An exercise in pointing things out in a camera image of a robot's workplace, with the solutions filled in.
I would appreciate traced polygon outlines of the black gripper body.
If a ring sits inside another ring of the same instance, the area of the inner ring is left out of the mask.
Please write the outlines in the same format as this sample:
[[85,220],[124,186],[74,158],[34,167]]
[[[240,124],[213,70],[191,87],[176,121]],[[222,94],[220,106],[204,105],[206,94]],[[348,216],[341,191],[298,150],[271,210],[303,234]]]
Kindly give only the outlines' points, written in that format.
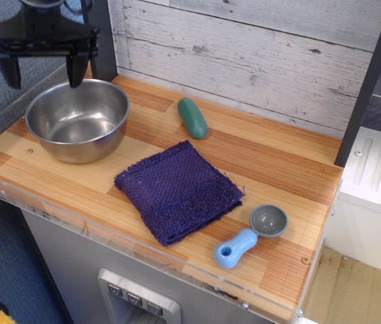
[[100,30],[65,17],[67,3],[23,3],[12,18],[0,21],[0,53],[13,57],[67,57],[88,51],[98,55]]

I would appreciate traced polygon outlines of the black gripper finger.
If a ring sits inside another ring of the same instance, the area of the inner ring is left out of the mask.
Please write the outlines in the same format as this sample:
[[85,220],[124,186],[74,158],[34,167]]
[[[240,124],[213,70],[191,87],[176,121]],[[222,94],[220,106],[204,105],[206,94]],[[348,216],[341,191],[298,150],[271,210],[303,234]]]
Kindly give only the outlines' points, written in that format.
[[81,85],[88,67],[88,51],[73,53],[66,57],[66,70],[71,88]]
[[21,74],[17,57],[0,53],[0,71],[8,86],[21,89]]

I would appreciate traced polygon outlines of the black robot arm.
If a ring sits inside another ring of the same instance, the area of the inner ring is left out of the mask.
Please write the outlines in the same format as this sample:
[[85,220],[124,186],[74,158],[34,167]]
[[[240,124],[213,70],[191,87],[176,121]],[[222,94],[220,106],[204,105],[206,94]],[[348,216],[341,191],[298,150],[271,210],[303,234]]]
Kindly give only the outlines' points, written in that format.
[[65,57],[70,86],[82,84],[88,62],[99,52],[100,29],[63,16],[63,5],[84,15],[93,2],[76,10],[67,1],[23,1],[14,17],[0,22],[0,71],[10,87],[21,88],[19,57]]

